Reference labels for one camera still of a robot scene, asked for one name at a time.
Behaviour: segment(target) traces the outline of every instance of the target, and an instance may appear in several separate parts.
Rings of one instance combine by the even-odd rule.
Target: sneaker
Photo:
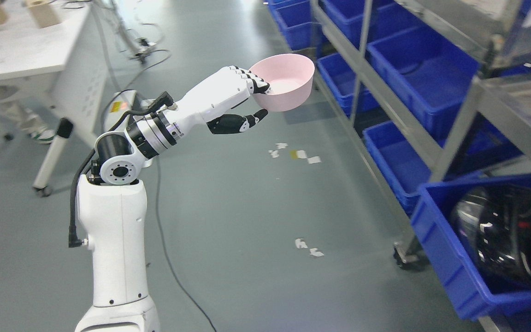
[[[50,144],[56,135],[54,130],[43,130],[41,132],[33,132],[30,134],[30,138],[39,144]]]

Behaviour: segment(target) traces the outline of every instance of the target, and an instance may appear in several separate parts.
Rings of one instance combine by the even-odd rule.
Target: blue plastic bin
[[[437,140],[446,138],[478,63],[430,27],[368,46],[371,64]]]
[[[364,143],[379,170],[400,202],[407,215],[411,215],[419,200],[418,188],[430,178],[430,169],[409,145],[392,121],[377,124],[363,132]],[[438,142],[442,147],[445,141]],[[521,152],[508,141],[492,124],[481,130],[466,154],[470,166],[463,176],[455,181],[476,178],[481,174],[477,168],[516,157]]]
[[[379,40],[392,36],[397,32],[425,25],[421,19],[418,19],[403,8],[400,4],[392,2],[389,5],[377,9],[377,17],[373,25],[370,26],[370,41]]]
[[[278,8],[298,4],[299,2],[304,2],[304,0],[269,0],[267,2],[267,8],[274,14],[274,11]]]
[[[278,23],[280,32],[291,50],[297,51],[310,47],[313,22],[309,1],[302,0],[302,2],[275,9],[274,21]]]
[[[360,47],[364,0],[322,0],[322,2],[329,19],[337,25],[354,46]],[[390,4],[392,0],[376,0],[375,2],[378,6],[384,6]]]
[[[505,183],[531,188],[531,175],[435,183],[419,189],[421,199],[411,225],[461,319],[531,310],[531,290],[496,294],[489,289],[448,223],[451,210],[467,191]]]
[[[364,144],[407,215],[417,205],[417,187],[431,172],[392,121],[364,130]]]
[[[337,100],[343,112],[349,115],[352,112],[356,73],[352,71],[339,53],[318,59],[317,66],[323,80],[331,89],[335,100]],[[378,107],[376,99],[365,88],[360,89],[358,101],[358,112],[366,112]]]

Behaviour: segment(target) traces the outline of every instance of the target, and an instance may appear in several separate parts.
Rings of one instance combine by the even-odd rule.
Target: gray floor
[[[145,96],[168,90],[177,99],[224,65],[250,67],[285,50],[257,0],[158,3],[142,2],[139,16],[160,24],[162,47],[173,57],[137,81]],[[156,38],[150,27],[137,30]],[[140,69],[114,50],[112,63],[121,84]],[[108,85],[103,100],[113,92]],[[249,100],[236,111],[257,109]],[[66,248],[68,186],[87,147],[70,141],[51,180],[55,193],[42,199],[31,182],[46,147],[16,137],[0,139],[0,332],[69,332],[91,304],[90,253]],[[281,142],[288,148],[270,157]],[[293,160],[294,149],[322,162]],[[411,273],[395,265],[400,229],[319,92],[245,134],[196,128],[160,162],[159,210],[171,260],[219,332],[481,331],[457,319],[431,268]],[[149,287],[162,330],[210,331],[162,251],[157,166],[142,179]],[[325,256],[297,250],[298,237]]]

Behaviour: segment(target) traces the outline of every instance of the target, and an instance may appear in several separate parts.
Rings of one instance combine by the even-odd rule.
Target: wheel
[[[392,254],[392,258],[395,259],[396,266],[402,269],[405,263],[403,263],[403,260],[401,259],[401,255],[399,255],[399,253],[396,251],[396,248],[393,248],[393,250],[394,250],[394,253]]]
[[[396,247],[394,247],[393,250],[392,258],[395,259],[397,267],[400,267],[405,271],[422,271],[423,266],[420,265],[418,261],[404,262],[401,255],[399,255],[399,252],[396,250]]]
[[[48,185],[42,189],[38,189],[38,188],[34,188],[34,189],[36,190],[36,196],[40,198],[50,196],[50,194],[53,191],[52,189],[50,189],[50,187],[48,187]]]

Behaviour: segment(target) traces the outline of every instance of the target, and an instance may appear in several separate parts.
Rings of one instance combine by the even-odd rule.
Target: black robot finger
[[[253,93],[265,93],[270,88],[270,84],[264,80],[253,80]]]

